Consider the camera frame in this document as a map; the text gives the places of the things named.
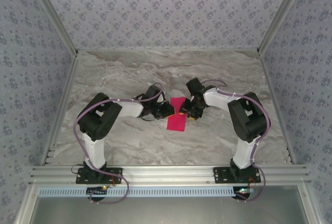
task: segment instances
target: aluminum rail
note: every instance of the aluminum rail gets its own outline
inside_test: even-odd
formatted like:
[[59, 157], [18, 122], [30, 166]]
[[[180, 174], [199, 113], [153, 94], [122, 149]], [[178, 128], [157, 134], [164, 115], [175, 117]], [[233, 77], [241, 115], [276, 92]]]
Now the aluminum rail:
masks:
[[[214, 167], [229, 165], [114, 165], [123, 168], [123, 176], [131, 186], [220, 186], [214, 181]], [[38, 186], [76, 186], [76, 175], [71, 167], [36, 166], [33, 167], [29, 184]], [[289, 186], [310, 184], [305, 165], [260, 165], [267, 180], [267, 186]], [[245, 186], [246, 184], [222, 184], [224, 186]], [[122, 182], [116, 187], [125, 187]]]

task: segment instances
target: wall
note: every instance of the wall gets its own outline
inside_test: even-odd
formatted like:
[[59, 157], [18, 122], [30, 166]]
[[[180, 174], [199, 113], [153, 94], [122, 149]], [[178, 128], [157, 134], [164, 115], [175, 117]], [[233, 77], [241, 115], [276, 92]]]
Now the wall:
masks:
[[71, 63], [38, 0], [0, 0], [0, 223], [13, 223]]
[[78, 49], [256, 48], [281, 0], [51, 0]]
[[332, 223], [332, 0], [296, 0], [265, 53], [298, 163]]

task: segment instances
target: red cloth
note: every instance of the red cloth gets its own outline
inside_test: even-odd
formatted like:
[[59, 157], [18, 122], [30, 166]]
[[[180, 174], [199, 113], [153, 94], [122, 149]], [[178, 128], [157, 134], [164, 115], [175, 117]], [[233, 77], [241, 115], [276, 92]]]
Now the red cloth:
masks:
[[186, 125], [186, 114], [179, 114], [180, 107], [182, 103], [185, 101], [185, 97], [179, 97], [179, 98], [171, 98], [171, 105], [174, 106], [175, 114], [168, 117], [167, 121], [167, 130], [171, 131], [179, 131], [184, 132], [185, 131], [185, 125]]

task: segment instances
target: marble surface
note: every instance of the marble surface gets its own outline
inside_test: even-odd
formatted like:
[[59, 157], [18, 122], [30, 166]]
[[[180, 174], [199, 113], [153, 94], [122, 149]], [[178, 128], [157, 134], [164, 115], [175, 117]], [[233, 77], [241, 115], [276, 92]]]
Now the marble surface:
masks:
[[[186, 83], [198, 77], [223, 79], [226, 91], [255, 92], [271, 119], [271, 130], [256, 152], [257, 163], [283, 164], [288, 152], [256, 52], [235, 51], [90, 51], [80, 52], [75, 82], [53, 164], [82, 163], [84, 154], [73, 135], [75, 118], [99, 92], [129, 99], [154, 82], [166, 98], [190, 97]], [[214, 107], [185, 132], [166, 130], [167, 119], [145, 122], [118, 118], [105, 140], [108, 164], [228, 164], [237, 147], [229, 113]]]

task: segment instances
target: purple cable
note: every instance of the purple cable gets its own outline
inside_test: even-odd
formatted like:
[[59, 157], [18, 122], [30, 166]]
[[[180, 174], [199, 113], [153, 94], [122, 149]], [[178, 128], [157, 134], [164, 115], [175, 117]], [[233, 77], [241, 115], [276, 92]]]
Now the purple cable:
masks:
[[86, 109], [81, 115], [79, 115], [77, 117], [77, 119], [75, 120], [74, 122], [74, 125], [73, 125], [73, 132], [74, 132], [74, 135], [80, 145], [80, 147], [82, 148], [85, 156], [87, 157], [88, 161], [89, 161], [89, 164], [91, 165], [91, 167], [95, 170], [95, 171], [98, 171], [99, 173], [102, 173], [102, 174], [105, 174], [105, 175], [109, 175], [109, 176], [115, 176], [115, 177], [118, 177], [118, 178], [121, 178], [123, 179], [126, 184], [127, 184], [127, 190], [126, 190], [126, 193], [124, 194], [123, 197], [121, 197], [119, 200], [117, 201], [114, 201], [114, 202], [95, 202], [92, 200], [91, 196], [89, 197], [91, 203], [96, 203], [96, 204], [116, 204], [116, 203], [119, 203], [119, 202], [122, 202], [128, 195], [129, 193], [129, 182], [122, 176], [122, 175], [118, 175], [118, 174], [114, 174], [114, 173], [110, 173], [110, 172], [106, 172], [106, 171], [102, 171], [102, 170], [99, 170], [97, 167], [95, 167], [92, 162], [90, 161], [90, 157], [89, 157], [89, 154], [83, 144], [83, 142], [81, 141], [81, 139], [79, 138], [79, 136], [77, 135], [77, 132], [76, 132], [76, 126], [78, 124], [78, 122], [80, 121], [80, 119], [85, 115], [87, 114], [89, 111], [91, 111], [92, 109], [96, 108], [97, 106], [100, 106], [100, 105], [103, 105], [103, 104], [106, 104], [106, 103], [109, 103], [109, 102], [147, 102], [147, 101], [151, 101], [157, 97], [159, 97], [159, 95], [162, 93], [162, 85], [158, 82], [154, 83], [154, 85], [159, 85], [160, 86], [160, 91], [153, 97], [151, 98], [148, 98], [148, 99], [145, 99], [145, 100], [123, 100], [123, 99], [108, 99], [108, 100], [104, 100], [104, 101], [100, 101], [92, 106], [90, 106], [88, 109]]
[[[210, 81], [217, 81], [217, 82], [221, 82], [221, 83], [223, 83], [223, 84], [226, 84], [226, 83], [224, 83], [222, 80], [205, 80], [205, 81], [202, 82], [202, 83], [206, 83], [206, 82], [210, 82]], [[247, 202], [252, 202], [252, 201], [255, 201], [255, 200], [257, 200], [258, 198], [261, 197], [262, 193], [263, 193], [264, 190], [265, 190], [265, 186], [266, 186], [266, 178], [265, 178], [265, 174], [264, 174], [263, 170], [262, 170], [259, 166], [257, 166], [257, 165], [254, 164], [253, 160], [254, 160], [254, 154], [255, 154], [255, 151], [256, 151], [256, 149], [257, 149], [257, 146], [258, 146], [259, 142], [260, 142], [260, 141], [261, 141], [261, 140], [262, 140], [262, 139], [268, 134], [268, 132], [270, 131], [270, 127], [271, 127], [270, 119], [269, 119], [268, 113], [265, 111], [265, 109], [262, 107], [262, 105], [260, 105], [260, 104], [259, 104], [257, 101], [255, 101], [254, 99], [252, 99], [252, 98], [250, 98], [250, 97], [248, 97], [248, 96], [245, 96], [245, 95], [241, 95], [241, 94], [233, 94], [233, 93], [228, 93], [228, 92], [221, 91], [221, 90], [219, 90], [219, 87], [217, 87], [216, 89], [217, 89], [217, 92], [218, 92], [218, 93], [223, 94], [223, 95], [225, 95], [225, 96], [241, 97], [241, 98], [244, 98], [244, 99], [246, 99], [246, 100], [248, 100], [248, 101], [251, 101], [252, 103], [254, 103], [254, 104], [255, 104], [255, 105], [256, 105], [256, 106], [257, 106], [257, 107], [263, 112], [263, 115], [264, 115], [264, 117], [265, 117], [265, 119], [266, 119], [266, 123], [267, 123], [266, 130], [265, 130], [264, 134], [263, 134], [261, 137], [259, 137], [259, 138], [255, 141], [254, 148], [253, 148], [253, 150], [252, 150], [252, 152], [251, 152], [251, 154], [250, 154], [250, 163], [251, 163], [251, 165], [252, 165], [254, 168], [258, 169], [258, 170], [261, 172], [261, 175], [262, 175], [262, 177], [263, 177], [263, 189], [261, 190], [261, 192], [260, 192], [257, 196], [255, 196], [254, 198], [252, 198], [252, 199], [250, 199], [250, 200], [248, 200], [246, 197], [244, 197], [244, 196], [242, 196], [242, 195], [240, 195], [240, 194], [236, 194], [237, 196], [239, 196], [239, 197], [245, 199]]]

